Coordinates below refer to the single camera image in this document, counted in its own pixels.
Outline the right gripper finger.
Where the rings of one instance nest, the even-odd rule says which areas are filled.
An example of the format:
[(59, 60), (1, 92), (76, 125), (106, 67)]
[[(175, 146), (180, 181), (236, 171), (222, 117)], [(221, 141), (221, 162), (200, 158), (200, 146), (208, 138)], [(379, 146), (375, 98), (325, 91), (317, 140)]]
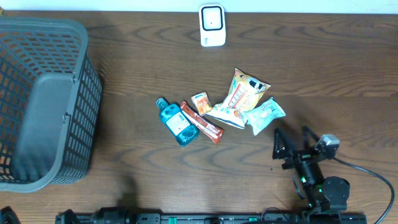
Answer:
[(308, 126), (302, 127), (303, 132), (303, 144), (304, 146), (310, 145), (310, 139), (314, 140), (317, 143), (320, 140), (320, 137), (316, 135)]
[(276, 128), (274, 130), (274, 150), (273, 159), (286, 159), (294, 157), (295, 146), (283, 130)]

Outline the pale wet wipes pack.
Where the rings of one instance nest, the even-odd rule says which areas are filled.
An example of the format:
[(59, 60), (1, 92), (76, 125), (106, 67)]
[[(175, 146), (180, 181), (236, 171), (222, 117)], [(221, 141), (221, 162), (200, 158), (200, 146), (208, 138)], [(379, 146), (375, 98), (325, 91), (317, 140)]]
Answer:
[(262, 105), (245, 112), (245, 115), (247, 124), (252, 126), (253, 135), (257, 136), (274, 119), (282, 118), (286, 116), (286, 113), (273, 97), (270, 97)]

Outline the yellow snack bag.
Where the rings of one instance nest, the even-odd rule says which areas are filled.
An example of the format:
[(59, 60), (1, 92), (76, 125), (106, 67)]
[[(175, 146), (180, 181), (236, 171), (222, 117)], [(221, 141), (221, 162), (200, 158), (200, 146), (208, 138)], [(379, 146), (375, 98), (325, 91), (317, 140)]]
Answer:
[(235, 128), (245, 129), (245, 112), (253, 110), (270, 87), (270, 84), (235, 68), (227, 97), (205, 115)]

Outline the orange snack bar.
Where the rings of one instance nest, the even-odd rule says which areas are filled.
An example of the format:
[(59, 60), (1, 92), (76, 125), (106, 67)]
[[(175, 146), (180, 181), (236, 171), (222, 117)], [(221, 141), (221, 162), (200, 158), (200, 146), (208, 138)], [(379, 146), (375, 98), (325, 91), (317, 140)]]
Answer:
[(216, 145), (220, 143), (224, 131), (213, 123), (202, 118), (188, 105), (186, 101), (181, 102), (180, 109), (188, 120), (193, 123), (201, 132), (208, 136)]

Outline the small orange tissue pack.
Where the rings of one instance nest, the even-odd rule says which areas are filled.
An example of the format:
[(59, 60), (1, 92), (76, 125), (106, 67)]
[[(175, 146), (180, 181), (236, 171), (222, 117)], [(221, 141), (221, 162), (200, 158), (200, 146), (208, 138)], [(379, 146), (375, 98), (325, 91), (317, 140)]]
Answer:
[(202, 93), (198, 93), (191, 97), (193, 104), (195, 105), (198, 114), (200, 116), (204, 116), (208, 112), (210, 112), (213, 107), (211, 106), (210, 100), (208, 98), (207, 93), (204, 91)]

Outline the teal mouthwash bottle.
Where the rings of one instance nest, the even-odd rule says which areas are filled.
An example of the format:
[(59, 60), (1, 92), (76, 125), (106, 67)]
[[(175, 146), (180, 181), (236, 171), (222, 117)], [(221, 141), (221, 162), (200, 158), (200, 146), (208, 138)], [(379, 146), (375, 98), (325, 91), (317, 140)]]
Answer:
[(161, 97), (155, 102), (160, 110), (159, 119), (169, 129), (180, 146), (190, 144), (199, 135), (199, 129), (183, 114), (180, 106)]

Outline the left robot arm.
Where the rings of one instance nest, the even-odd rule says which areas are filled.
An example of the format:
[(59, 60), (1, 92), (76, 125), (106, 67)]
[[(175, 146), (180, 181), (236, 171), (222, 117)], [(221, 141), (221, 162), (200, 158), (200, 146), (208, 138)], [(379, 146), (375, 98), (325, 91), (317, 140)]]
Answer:
[[(20, 224), (11, 207), (1, 209), (1, 224)], [(118, 207), (101, 208), (93, 214), (76, 214), (68, 209), (56, 216), (55, 224), (125, 224), (136, 223), (136, 218), (128, 210)]]

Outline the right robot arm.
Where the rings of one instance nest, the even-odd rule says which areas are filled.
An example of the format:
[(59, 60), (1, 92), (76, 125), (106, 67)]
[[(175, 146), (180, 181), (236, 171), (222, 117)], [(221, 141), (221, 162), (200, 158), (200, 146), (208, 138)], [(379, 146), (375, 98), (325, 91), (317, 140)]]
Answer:
[(273, 159), (282, 159), (282, 168), (295, 169), (300, 189), (297, 192), (308, 200), (309, 208), (300, 212), (304, 223), (343, 223), (342, 211), (347, 209), (350, 184), (346, 179), (325, 178), (319, 163), (335, 158), (340, 140), (333, 134), (317, 136), (304, 126), (303, 149), (297, 150), (283, 130), (274, 130)]

